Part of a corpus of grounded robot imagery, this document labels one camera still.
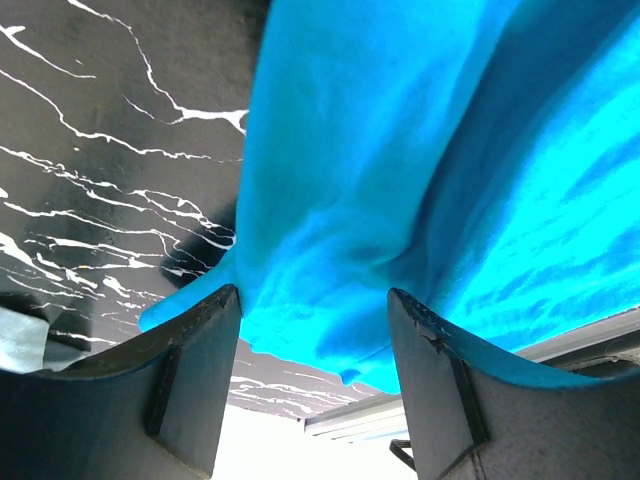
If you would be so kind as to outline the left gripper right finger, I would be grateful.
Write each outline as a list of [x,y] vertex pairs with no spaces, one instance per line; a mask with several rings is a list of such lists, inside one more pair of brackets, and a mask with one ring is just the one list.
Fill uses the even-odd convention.
[[388,320],[421,479],[635,479],[639,376],[583,376],[507,352],[409,293]]

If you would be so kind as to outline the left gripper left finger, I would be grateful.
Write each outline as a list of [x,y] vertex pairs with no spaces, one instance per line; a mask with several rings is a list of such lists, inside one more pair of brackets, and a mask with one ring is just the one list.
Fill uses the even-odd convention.
[[208,479],[240,327],[226,285],[64,370],[1,376],[5,479]]

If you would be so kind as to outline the blue t-shirt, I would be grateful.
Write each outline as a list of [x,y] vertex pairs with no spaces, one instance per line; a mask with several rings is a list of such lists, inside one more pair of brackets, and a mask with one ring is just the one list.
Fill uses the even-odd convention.
[[276,1],[225,284],[253,351],[399,392],[387,293],[508,351],[639,303],[635,1]]

